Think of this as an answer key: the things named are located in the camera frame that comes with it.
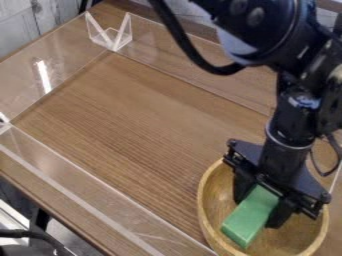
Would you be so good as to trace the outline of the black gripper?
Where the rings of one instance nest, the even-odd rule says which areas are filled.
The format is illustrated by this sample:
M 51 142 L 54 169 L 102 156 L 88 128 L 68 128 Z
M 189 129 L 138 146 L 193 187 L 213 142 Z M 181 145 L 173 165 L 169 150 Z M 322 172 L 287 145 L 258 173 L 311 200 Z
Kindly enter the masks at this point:
M 332 194 L 320 184 L 306 166 L 314 134 L 266 130 L 263 145 L 230 139 L 223 163 L 233 168 L 234 201 L 239 204 L 250 191 L 262 186 L 278 198 L 266 227 L 279 229 L 293 214 L 317 219 Z

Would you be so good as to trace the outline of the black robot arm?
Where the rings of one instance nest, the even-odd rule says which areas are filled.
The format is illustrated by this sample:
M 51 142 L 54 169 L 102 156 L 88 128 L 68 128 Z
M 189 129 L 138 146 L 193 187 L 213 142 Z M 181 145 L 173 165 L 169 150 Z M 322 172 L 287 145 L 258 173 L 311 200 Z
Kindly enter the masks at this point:
M 295 213 L 316 219 L 332 194 L 306 167 L 317 138 L 342 129 L 342 39 L 317 20 L 316 0 L 193 0 L 218 26 L 225 52 L 239 65 L 278 73 L 277 106 L 262 145 L 230 140 L 234 200 L 255 186 L 279 197 L 266 218 L 281 227 Z

